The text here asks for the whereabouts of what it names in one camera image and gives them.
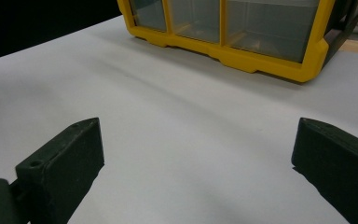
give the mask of black wall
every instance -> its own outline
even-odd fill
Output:
[[[118,15],[116,0],[1,0],[0,57]]]

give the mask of transparent container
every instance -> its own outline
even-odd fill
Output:
[[[168,0],[168,4],[176,35],[219,43],[219,0]]]
[[[161,0],[130,0],[137,26],[167,31]]]
[[[301,63],[319,0],[227,0],[227,44]]]

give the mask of plastic container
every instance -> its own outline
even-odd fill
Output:
[[[358,0],[117,0],[127,29],[245,72],[315,78],[358,22]]]
[[[227,44],[301,63],[319,0],[227,0]]]
[[[131,0],[131,8],[137,26],[167,30],[161,0]]]
[[[173,32],[177,35],[218,43],[219,0],[168,0]]]

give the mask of screw hole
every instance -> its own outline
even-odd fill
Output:
[[[32,168],[36,167],[36,166],[39,166],[40,164],[42,164],[42,161],[33,161],[30,163],[30,166]]]

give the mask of white surface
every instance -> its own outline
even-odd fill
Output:
[[[358,136],[358,54],[297,85],[101,23],[0,58],[0,177],[91,117],[105,166],[70,223],[346,223],[290,159],[300,117]]]

